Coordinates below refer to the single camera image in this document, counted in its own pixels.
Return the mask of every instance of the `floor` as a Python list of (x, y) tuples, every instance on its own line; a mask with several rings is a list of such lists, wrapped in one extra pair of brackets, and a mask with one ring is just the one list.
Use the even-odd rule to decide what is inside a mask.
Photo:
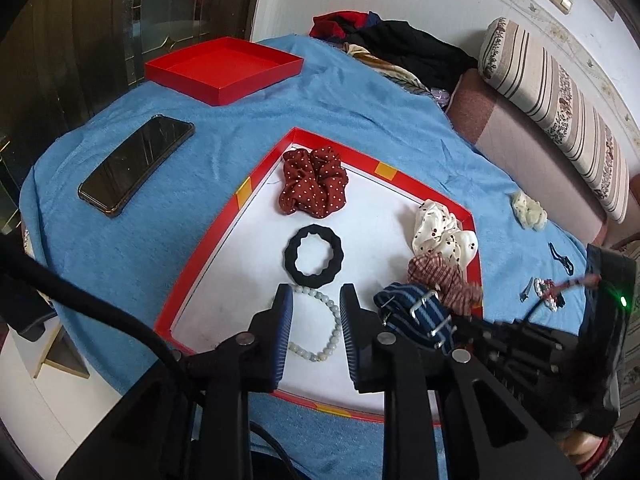
[(44, 480), (54, 480), (120, 395), (89, 365), (89, 379), (48, 365), (32, 379), (14, 336), (10, 333), (0, 350), (0, 418), (33, 468)]

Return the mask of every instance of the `red polka dot scrunchie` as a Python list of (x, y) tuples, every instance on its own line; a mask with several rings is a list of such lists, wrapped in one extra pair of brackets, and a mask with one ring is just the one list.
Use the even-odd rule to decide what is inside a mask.
[(349, 179), (340, 155), (329, 147), (309, 153), (300, 148), (282, 155), (285, 185), (278, 203), (284, 214), (305, 211), (324, 218), (344, 207)]

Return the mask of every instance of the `black hair clip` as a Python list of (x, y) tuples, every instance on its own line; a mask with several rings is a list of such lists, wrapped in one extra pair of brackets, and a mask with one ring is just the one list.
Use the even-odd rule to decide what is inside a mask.
[(549, 249), (551, 250), (551, 257), (562, 264), (564, 270), (566, 270), (566, 273), (569, 276), (573, 276), (574, 264), (571, 263), (571, 260), (567, 256), (561, 256), (560, 254), (558, 254), (558, 251), (556, 251), (556, 248), (551, 242), (549, 242)]

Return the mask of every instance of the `red tray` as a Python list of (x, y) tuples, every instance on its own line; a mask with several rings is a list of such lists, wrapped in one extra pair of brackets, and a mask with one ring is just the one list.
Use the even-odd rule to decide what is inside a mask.
[(298, 75), (304, 60), (288, 52), (237, 38), (219, 38), (149, 61), (145, 76), (203, 101), (228, 105)]

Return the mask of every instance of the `phone screen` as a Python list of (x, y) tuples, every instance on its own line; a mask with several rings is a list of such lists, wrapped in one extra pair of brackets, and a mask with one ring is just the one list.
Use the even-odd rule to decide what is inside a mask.
[(89, 175), (80, 188), (81, 198), (103, 212), (117, 214), (135, 190), (194, 130), (191, 123), (164, 116), (140, 126)]

